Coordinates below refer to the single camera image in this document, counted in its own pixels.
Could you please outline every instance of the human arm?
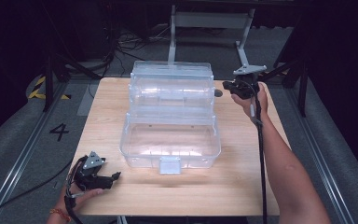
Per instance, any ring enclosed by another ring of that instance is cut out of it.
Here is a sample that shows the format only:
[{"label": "human arm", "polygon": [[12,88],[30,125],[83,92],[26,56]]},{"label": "human arm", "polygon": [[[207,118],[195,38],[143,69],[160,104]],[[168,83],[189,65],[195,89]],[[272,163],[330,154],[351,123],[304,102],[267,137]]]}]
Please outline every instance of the human arm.
[{"label": "human arm", "polygon": [[[74,193],[78,193],[81,190],[76,186],[76,184],[73,184],[71,187],[71,191],[73,191]],[[60,198],[56,202],[54,208],[61,210],[65,216],[68,216],[68,212],[66,210],[65,201],[64,201],[65,192],[66,192],[66,186],[62,188]],[[86,191],[85,194],[77,197],[74,212],[76,213],[80,209],[80,207],[85,203],[85,201],[102,193],[103,193],[102,189],[91,189]],[[48,216],[47,224],[66,224],[66,223],[67,221],[65,220],[65,218],[63,218],[59,213],[50,213],[50,215]]]},{"label": "human arm", "polygon": [[[280,223],[330,223],[307,171],[273,125],[268,115],[267,94],[262,84],[259,87],[265,161],[268,180],[280,207]],[[250,117],[251,99],[242,100],[235,94],[231,97]]]}]

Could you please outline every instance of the yellow and black hazard tape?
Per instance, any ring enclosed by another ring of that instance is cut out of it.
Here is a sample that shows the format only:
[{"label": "yellow and black hazard tape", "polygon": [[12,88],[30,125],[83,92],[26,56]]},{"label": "yellow and black hazard tape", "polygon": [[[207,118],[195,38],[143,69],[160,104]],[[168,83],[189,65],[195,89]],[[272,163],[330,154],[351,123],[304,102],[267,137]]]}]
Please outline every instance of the yellow and black hazard tape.
[{"label": "yellow and black hazard tape", "polygon": [[[38,98],[38,99],[46,99],[46,94],[39,93],[40,87],[43,85],[43,83],[46,80],[45,74],[40,75],[40,78],[37,80],[36,84],[34,85],[34,89],[31,91],[31,94],[28,96],[28,99],[31,98]],[[64,94],[61,99],[63,100],[70,100],[72,98],[72,95]]]}]

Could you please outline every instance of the dark background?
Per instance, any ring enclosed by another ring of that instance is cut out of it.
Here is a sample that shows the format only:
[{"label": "dark background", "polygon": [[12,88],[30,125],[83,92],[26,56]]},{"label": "dark background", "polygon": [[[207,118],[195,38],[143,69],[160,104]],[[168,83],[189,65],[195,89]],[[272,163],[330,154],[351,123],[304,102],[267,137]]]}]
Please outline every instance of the dark background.
[{"label": "dark background", "polygon": [[[322,9],[257,10],[253,26],[296,27],[278,60],[309,60],[310,78],[358,160],[358,1],[312,4]],[[99,59],[120,27],[148,37],[169,14],[170,6],[109,1],[0,1],[0,126],[27,103],[25,90],[44,71],[48,49],[78,62]]]}]

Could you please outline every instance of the gray carpet floor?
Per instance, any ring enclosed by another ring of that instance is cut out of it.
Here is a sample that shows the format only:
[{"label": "gray carpet floor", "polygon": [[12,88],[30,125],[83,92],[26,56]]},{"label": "gray carpet floor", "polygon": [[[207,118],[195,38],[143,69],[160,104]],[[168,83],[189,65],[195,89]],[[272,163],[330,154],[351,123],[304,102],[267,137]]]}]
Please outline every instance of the gray carpet floor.
[{"label": "gray carpet floor", "polygon": [[[278,54],[286,39],[291,34],[291,28],[260,28],[252,29],[245,51],[250,64],[266,65],[272,70]],[[145,45],[141,49],[126,51],[129,54],[116,52],[116,58],[107,70],[106,77],[128,77],[137,58],[148,61],[166,61],[168,59],[169,35],[162,35],[157,42]],[[177,36],[177,62],[210,63],[214,78],[232,79],[232,71],[241,64],[234,42],[241,37],[241,32],[224,30],[218,35],[203,30],[183,30]],[[29,84],[28,95],[38,77]],[[290,95],[296,95],[298,85],[292,90],[286,90],[280,84],[282,77],[274,77],[267,82],[272,99],[277,107],[292,150],[305,165],[310,177],[321,195],[333,223],[358,223],[358,162],[353,157],[351,149],[345,142],[334,122],[324,108],[311,80],[307,89],[306,114],[304,118],[320,147],[325,161],[335,178],[340,196],[348,207],[351,218],[343,221],[339,209],[333,203],[332,195],[326,185],[314,158],[310,153],[308,137],[304,133],[297,118],[297,110],[290,103]],[[74,75],[67,85],[65,94],[71,95],[70,100],[60,99],[52,108],[46,125],[40,131],[32,150],[30,159],[19,174],[15,188],[8,193],[11,198],[27,189],[42,183],[61,170],[75,154],[77,143],[82,134],[87,115],[90,111],[93,95],[98,88],[98,81],[89,80],[82,75]],[[0,128],[0,189],[5,184],[7,176],[20,156],[24,146],[33,134],[34,127],[43,116],[44,100],[29,99],[29,102],[14,114]],[[65,125],[69,131],[59,139],[51,130]],[[44,223],[48,210],[57,201],[62,183],[68,169],[48,182],[45,186],[20,197],[0,209],[0,223]],[[81,217],[85,223],[109,223],[115,217]],[[260,217],[248,217],[249,223],[261,223]],[[277,217],[270,217],[268,223],[278,223]]]}]

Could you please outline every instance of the bracelet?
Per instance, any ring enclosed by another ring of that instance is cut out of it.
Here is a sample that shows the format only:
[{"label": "bracelet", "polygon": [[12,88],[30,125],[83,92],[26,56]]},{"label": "bracelet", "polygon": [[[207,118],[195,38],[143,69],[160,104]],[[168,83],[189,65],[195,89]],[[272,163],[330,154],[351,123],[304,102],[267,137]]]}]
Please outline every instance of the bracelet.
[{"label": "bracelet", "polygon": [[51,208],[50,209],[50,213],[57,213],[59,214],[63,219],[66,220],[66,222],[70,222],[71,221],[71,217],[69,217],[68,215],[66,215],[60,208]]}]

